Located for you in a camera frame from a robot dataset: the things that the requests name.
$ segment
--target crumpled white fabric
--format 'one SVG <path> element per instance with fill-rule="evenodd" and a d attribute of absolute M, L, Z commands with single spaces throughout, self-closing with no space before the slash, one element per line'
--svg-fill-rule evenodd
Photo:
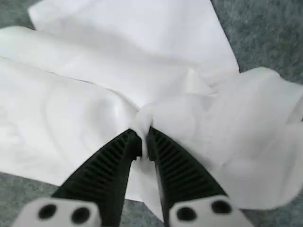
<path fill-rule="evenodd" d="M 2 57 L 0 75 L 1 172 L 61 185 L 137 113 L 110 90 Z"/>
<path fill-rule="evenodd" d="M 129 125 L 143 140 L 152 125 L 239 208 L 300 190 L 302 87 L 265 69 L 239 75 L 209 0 L 44 0 L 29 13 L 44 32 L 0 30 L 0 171 L 59 185 Z M 126 198 L 162 217 L 146 156 Z"/>
<path fill-rule="evenodd" d="M 238 69 L 210 0 L 43 0 L 28 13 L 36 30 L 94 47 Z"/>
<path fill-rule="evenodd" d="M 142 108 L 131 128 L 143 140 L 141 198 L 161 217 L 145 136 L 152 126 L 187 149 L 243 209 L 289 202 L 303 183 L 303 87 L 258 68 L 216 86 L 216 94 L 184 94 Z"/>
<path fill-rule="evenodd" d="M 114 46 L 114 44 L 118 45 L 119 42 L 112 42 L 112 46 Z M 73 115 L 76 114 L 75 106 L 54 105 L 49 111 L 49 116 L 53 119 L 52 124 L 54 125 L 54 128 L 51 128 L 49 133 L 36 133 L 29 127 L 30 122 L 33 121 L 32 115 L 28 114 L 23 116 L 21 114 L 23 109 L 27 108 L 27 106 L 34 105 L 35 111 L 40 109 L 39 106 L 41 103 L 35 102 L 32 104 L 30 99 L 25 98 L 27 96 L 39 97 L 45 95 L 42 91 L 39 91 L 41 93 L 35 93 L 36 89 L 34 85 L 31 85 L 33 86 L 33 91 L 22 91 L 22 94 L 18 96 L 19 102 L 22 102 L 24 105 L 10 110 L 9 115 L 16 112 L 15 118 L 10 121 L 11 124 L 18 125 L 18 119 L 22 118 L 23 121 L 28 121 L 28 124 L 18 125 L 18 128 L 21 128 L 27 136 L 35 138 L 38 134 L 39 139 L 36 140 L 37 144 L 39 140 L 46 140 L 54 145 L 48 146 L 46 151 L 43 152 L 43 149 L 39 144 L 35 145 L 34 141 L 31 142 L 31 147 L 35 148 L 35 146 L 38 146 L 35 148 L 35 152 L 34 150 L 32 151 L 31 156 L 40 157 L 42 163 L 34 165 L 32 168 L 27 168 L 27 165 L 31 165 L 30 158 L 21 158 L 16 161 L 16 151 L 12 146 L 9 148 L 6 147 L 3 149 L 5 152 L 1 152 L 1 157 L 3 156 L 0 163 L 0 165 L 3 163 L 1 165 L 1 171 L 55 185 L 60 185 L 67 176 L 90 157 L 92 152 L 98 150 L 105 145 L 107 141 L 123 132 L 123 129 L 126 129 L 124 126 L 129 125 L 129 122 L 134 118 L 134 113 L 138 108 L 153 100 L 188 91 L 193 91 L 198 94 L 212 92 L 205 83 L 205 80 L 211 81 L 211 83 L 218 83 L 219 81 L 230 77 L 234 72 L 237 73 L 238 70 L 237 68 L 223 69 L 217 67 L 215 70 L 206 73 L 203 71 L 204 69 L 200 68 L 199 65 L 195 63 L 164 59 L 144 52 L 138 52 L 136 49 L 133 51 L 131 47 L 120 49 L 119 52 L 114 51 L 112 47 L 109 47 L 108 49 L 96 49 L 91 46 L 85 46 L 83 44 L 71 42 L 67 39 L 59 38 L 58 36 L 46 32 L 37 32 L 23 27 L 8 27 L 0 30 L 0 57 L 2 61 L 11 62 L 6 66 L 8 69 L 11 68 L 11 70 L 6 71 L 6 74 L 3 74 L 3 78 L 0 77 L 0 83 L 5 81 L 5 77 L 13 79 L 15 75 L 10 75 L 11 71 L 14 71 L 14 68 L 17 68 L 19 72 L 21 72 L 19 68 L 22 66 L 35 70 L 34 77 L 26 76 L 28 83 L 32 82 L 36 84 L 36 79 L 42 81 L 47 80 L 45 78 L 48 77 L 44 76 L 44 74 L 47 73 L 49 77 L 51 75 L 58 75 L 88 81 L 89 83 L 98 85 L 101 90 L 106 91 L 100 95 L 100 99 L 108 100 L 106 105 L 98 106 L 98 102 L 94 104 L 86 103 L 90 98 L 85 100 L 82 104 L 83 108 L 86 108 L 90 115 L 96 116 L 102 114 L 103 121 L 95 122 L 99 121 L 98 119 L 94 119 L 92 122 L 83 121 L 81 119 L 80 110 L 78 111 L 78 115 L 76 115 L 77 117 L 73 117 Z M 14 79 L 15 83 L 18 84 L 17 87 L 22 87 L 22 81 L 19 80 L 21 80 L 19 77 Z M 68 93 L 70 97 L 75 94 L 75 99 L 79 96 L 85 96 L 86 90 L 89 90 L 89 88 L 81 88 L 80 84 L 84 82 L 78 81 L 77 83 L 79 84 L 79 88 L 71 88 L 71 91 L 69 91 L 70 88 L 67 88 L 64 93 Z M 7 87 L 6 95 L 3 97 L 9 100 L 9 97 L 14 96 L 16 91 L 17 90 L 13 88 L 10 89 Z M 118 99 L 112 99 L 111 95 L 109 95 L 112 92 L 114 92 L 117 97 L 124 100 L 125 105 L 129 105 L 132 108 L 118 113 L 112 110 L 115 105 L 120 106 Z M 6 103 L 3 103 L 2 101 L 0 102 L 0 106 L 2 106 L 3 109 L 7 109 Z M 62 122 L 62 119 L 58 120 L 58 115 L 61 115 L 62 111 L 65 113 L 64 117 L 67 117 L 70 112 L 72 113 L 71 117 L 68 117 L 69 120 L 67 122 Z M 35 124 L 35 128 L 38 131 L 46 130 L 45 128 L 47 126 L 45 124 Z M 78 133 L 78 131 L 84 131 L 82 128 L 91 130 L 92 133 L 96 131 L 95 136 L 93 136 L 92 133 L 88 133 L 87 137 L 92 140 L 90 148 L 86 148 L 81 144 L 79 145 L 83 140 L 81 137 L 85 136 L 84 133 Z M 6 134 L 6 128 L 1 130 L 3 131 L 3 134 Z M 53 138 L 51 136 L 52 134 L 61 135 L 62 138 Z M 7 136 L 4 137 L 3 143 L 6 143 L 6 139 L 8 139 Z M 56 140 L 60 140 L 63 149 L 56 145 L 56 143 L 58 143 Z M 71 152 L 70 144 L 74 141 L 77 141 L 74 145 L 77 149 Z M 20 152 L 23 154 L 28 152 L 28 148 L 26 147 L 19 148 L 19 150 L 21 150 Z M 52 152 L 58 155 L 56 159 L 47 158 L 48 154 Z M 60 155 L 62 156 L 62 160 L 70 159 L 74 165 L 68 165 L 67 169 L 62 167 L 64 170 L 58 167 L 58 171 L 56 172 L 49 171 L 48 168 L 44 171 L 40 170 L 43 166 L 49 166 L 50 168 L 51 166 L 63 165 L 63 162 L 57 163 L 57 160 L 60 159 Z M 138 177 L 136 175 L 137 172 L 131 168 L 126 198 L 141 201 L 137 191 Z"/>

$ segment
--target ribbed rubber grip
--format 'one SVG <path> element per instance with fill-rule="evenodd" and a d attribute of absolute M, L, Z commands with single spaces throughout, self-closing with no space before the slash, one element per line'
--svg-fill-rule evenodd
<path fill-rule="evenodd" d="M 165 226 L 169 226 L 169 210 L 175 203 L 226 195 L 194 157 L 162 132 L 150 128 L 147 148 L 156 166 Z"/>
<path fill-rule="evenodd" d="M 140 156 L 142 141 L 128 129 L 81 165 L 52 197 L 94 202 L 98 205 L 102 226 L 117 227 L 131 162 Z"/>

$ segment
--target mounting hole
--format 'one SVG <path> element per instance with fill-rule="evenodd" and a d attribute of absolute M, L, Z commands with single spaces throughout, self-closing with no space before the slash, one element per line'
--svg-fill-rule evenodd
<path fill-rule="evenodd" d="M 50 219 L 56 212 L 57 207 L 54 204 L 48 204 L 43 206 L 38 213 L 41 220 Z"/>
<path fill-rule="evenodd" d="M 181 221 L 192 221 L 197 218 L 197 214 L 190 207 L 182 207 L 182 208 L 178 209 L 177 217 Z"/>
<path fill-rule="evenodd" d="M 71 215 L 71 220 L 75 224 L 83 224 L 89 219 L 90 212 L 86 207 L 76 209 Z"/>
<path fill-rule="evenodd" d="M 213 202 L 212 209 L 216 214 L 230 214 L 232 212 L 232 207 L 230 204 L 223 200 Z"/>

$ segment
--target white cloth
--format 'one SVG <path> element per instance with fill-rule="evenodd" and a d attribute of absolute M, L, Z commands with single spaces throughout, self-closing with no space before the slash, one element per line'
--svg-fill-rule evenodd
<path fill-rule="evenodd" d="M 61 185 L 137 112 L 110 90 L 2 57 L 0 75 L 2 172 Z M 130 199 L 136 188 L 132 175 Z"/>
<path fill-rule="evenodd" d="M 238 69 L 210 0 L 43 0 L 28 12 L 36 30 L 94 47 Z"/>
<path fill-rule="evenodd" d="M 0 30 L 0 171 L 60 185 L 144 106 L 142 139 L 150 125 L 172 137 L 239 208 L 301 188 L 302 87 L 238 75 L 209 0 L 43 0 L 29 13 L 44 32 Z M 161 218 L 155 180 L 143 157 L 126 198 Z"/>
<path fill-rule="evenodd" d="M 150 126 L 187 149 L 239 208 L 275 208 L 302 187 L 303 87 L 258 68 L 216 89 L 215 95 L 185 94 L 147 105 L 132 123 L 145 156 L 137 166 L 140 195 L 158 217 L 156 175 L 146 156 Z"/>

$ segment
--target gray carpet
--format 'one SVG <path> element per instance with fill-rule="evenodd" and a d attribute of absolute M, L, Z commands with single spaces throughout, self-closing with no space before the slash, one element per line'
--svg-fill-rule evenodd
<path fill-rule="evenodd" d="M 0 0 L 0 27 L 33 28 L 26 9 L 36 0 Z M 302 0 L 212 0 L 240 70 L 265 66 L 289 81 L 303 84 Z M 10 226 L 21 207 L 55 186 L 0 174 L 0 226 Z M 273 211 L 245 211 L 256 227 L 303 226 L 303 191 L 287 206 Z M 121 226 L 163 224 L 139 202 L 125 201 Z"/>

